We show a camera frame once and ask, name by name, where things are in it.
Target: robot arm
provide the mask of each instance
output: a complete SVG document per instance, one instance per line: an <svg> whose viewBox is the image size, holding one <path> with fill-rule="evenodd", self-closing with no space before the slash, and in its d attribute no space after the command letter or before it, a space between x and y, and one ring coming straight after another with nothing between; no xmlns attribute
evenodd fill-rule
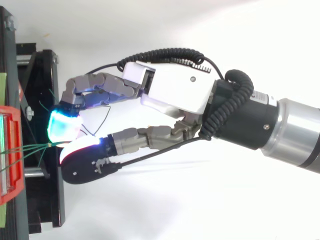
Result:
<svg viewBox="0 0 320 240"><path fill-rule="evenodd" d="M122 65L121 78L99 73L70 79L56 109L78 118L80 110L140 98L142 105L173 118L184 118L174 128L129 128L105 138L88 136L72 141L60 155L66 182L94 181L129 164L211 137L261 149L267 157L320 173L318 108L288 99L277 101L254 91L250 78L238 70L228 71L225 79L217 71L220 79L215 80L211 69L181 59L187 57L168 60L166 56L161 63L145 63L137 61L143 60L139 56L134 55L133 62ZM201 58L217 70L212 61ZM48 135L54 131L49 123ZM124 163L109 161L109 157L145 147L159 151Z"/></svg>

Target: green wire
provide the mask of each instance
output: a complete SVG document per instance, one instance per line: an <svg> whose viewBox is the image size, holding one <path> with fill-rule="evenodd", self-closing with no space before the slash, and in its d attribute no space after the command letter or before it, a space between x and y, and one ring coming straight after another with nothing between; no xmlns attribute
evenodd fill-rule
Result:
<svg viewBox="0 0 320 240"><path fill-rule="evenodd" d="M55 94L52 92L52 90L49 88L50 93L52 94L52 96L54 97L55 101L58 103L59 100L56 98Z"/></svg>
<svg viewBox="0 0 320 240"><path fill-rule="evenodd" d="M49 112L48 108L46 108L46 107L41 103L41 101L39 101L39 104L40 104L41 107L43 107L47 112Z"/></svg>
<svg viewBox="0 0 320 240"><path fill-rule="evenodd" d="M0 152L0 154L18 153L18 152L22 152L22 151L28 151L28 150L33 150L36 148L44 147L46 145L48 145L48 144L44 143L44 144L30 144L30 145L25 145L25 146L19 146L19 147L10 148L8 150Z"/></svg>
<svg viewBox="0 0 320 240"><path fill-rule="evenodd" d="M41 154L41 157L40 157L40 160L39 160L39 163L38 163L38 167L40 166L40 163L42 161L42 158L44 157L44 154L45 154L45 151L47 150L47 147L43 150L42 154Z"/></svg>
<svg viewBox="0 0 320 240"><path fill-rule="evenodd" d="M0 152L0 154L14 154L14 153L18 153L18 152L30 151L30 150L33 150L36 148L41 148L41 147L42 148L43 147L47 147L47 148L56 147L57 145L68 144L68 143L70 143L70 142L69 141L58 141L58 142L53 142L53 143L29 144L29 145L25 145L25 146L10 148L8 150Z"/></svg>
<svg viewBox="0 0 320 240"><path fill-rule="evenodd" d="M6 169L12 167L13 165L17 164L17 163L20 162L21 160L23 160L23 159L31 156L32 154L35 154L36 152L41 151L41 150L44 150L44 149L46 149L46 148L47 148L47 147L45 146L45 147L42 147L42 148L40 148L40 149L37 149L37 150L35 150L35 151L30 152L29 154L25 155L23 158L20 158L19 160L15 161L15 162L9 164L8 166L6 166L5 168L1 169L1 170L0 170L0 173L3 172L3 171L5 171Z"/></svg>

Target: black coiled cable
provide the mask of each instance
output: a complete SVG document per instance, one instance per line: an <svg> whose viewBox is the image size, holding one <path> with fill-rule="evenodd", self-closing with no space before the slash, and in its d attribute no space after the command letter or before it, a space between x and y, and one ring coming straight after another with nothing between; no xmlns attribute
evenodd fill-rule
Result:
<svg viewBox="0 0 320 240"><path fill-rule="evenodd" d="M204 57L202 53L189 48L164 48L128 56L118 61L116 67L120 72L123 72L125 65L129 62L141 61L147 63L170 58L185 59L200 65L204 62Z"/></svg>
<svg viewBox="0 0 320 240"><path fill-rule="evenodd" d="M254 91L250 77L240 70L229 70L225 80L239 84L239 90L215 110L202 124L199 136L208 141L217 137L217 131L228 120L229 116L245 104Z"/></svg>

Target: black cable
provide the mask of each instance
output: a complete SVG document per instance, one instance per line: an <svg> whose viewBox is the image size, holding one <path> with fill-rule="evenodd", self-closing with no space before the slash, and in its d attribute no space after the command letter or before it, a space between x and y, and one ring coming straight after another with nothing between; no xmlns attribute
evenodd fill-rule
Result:
<svg viewBox="0 0 320 240"><path fill-rule="evenodd" d="M172 146L169 146L165 149L162 149L162 150L159 150L159 151L156 151L156 152L153 152L153 153L150 153L150 154L147 154L147 155L144 155L144 156L140 156L140 157L137 157L133 160L129 160L129 161L126 161L126 162L123 162L121 163L121 167L125 167L125 166L128 166L130 164L135 164L137 162L140 162L140 161L143 161L143 160L146 160L146 159L149 159L149 158L152 158L152 157L155 157L155 156L158 156L160 154L164 154L166 152L169 152L173 149L177 149L177 148L180 148L181 146L183 145L186 145L186 144L189 144L189 143L193 143L195 141L198 141L198 140L203 140L204 138L198 136L198 137L195 137L195 138L191 138L189 140L185 140L183 142L180 142L180 143L177 143L175 145L172 145Z"/></svg>
<svg viewBox="0 0 320 240"><path fill-rule="evenodd" d="M82 129L80 129L80 132L83 132L85 135L88 136L88 133L86 133L85 131L83 131Z"/></svg>
<svg viewBox="0 0 320 240"><path fill-rule="evenodd" d="M100 66L100 67L98 67L98 68L96 68L96 69L91 70L90 72L87 72L86 75L87 75L87 74L94 74L95 72L98 72L98 71L100 71L100 70L102 70L102 69L106 69L106 68L110 68L110 67L116 67L116 66L117 66L116 63L103 65L103 66Z"/></svg>
<svg viewBox="0 0 320 240"><path fill-rule="evenodd" d="M202 53L189 48L163 48L128 56L118 61L116 67L120 72L123 72L125 65L129 62L159 62L161 60L167 60L171 58L185 59L200 65L204 62L204 57L205 56Z"/></svg>
<svg viewBox="0 0 320 240"><path fill-rule="evenodd" d="M219 136L219 130L237 109L243 106L254 91L254 85L250 77L240 70L229 70L225 74L225 79L239 84L239 90L231 98L219 106L202 124L199 136L206 140Z"/></svg>
<svg viewBox="0 0 320 240"><path fill-rule="evenodd" d="M221 80L225 80L218 66L210 58L204 56L202 59L206 60L209 64L211 64L211 66L215 69L216 73L219 75L219 78Z"/></svg>

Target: white backdrop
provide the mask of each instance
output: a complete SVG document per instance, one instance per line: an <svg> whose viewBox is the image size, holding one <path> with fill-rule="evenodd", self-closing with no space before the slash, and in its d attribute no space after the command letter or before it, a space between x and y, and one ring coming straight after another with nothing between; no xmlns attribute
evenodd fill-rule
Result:
<svg viewBox="0 0 320 240"><path fill-rule="evenodd" d="M255 89L320 107L316 0L0 0L16 40L60 57L66 81L129 55L196 49ZM117 73L116 69L107 70ZM87 110L94 131L107 109ZM139 100L112 105L99 134L171 125ZM125 155L117 161L149 153ZM320 175L222 140L195 142L83 185L65 183L66 222L32 240L316 240Z"/></svg>

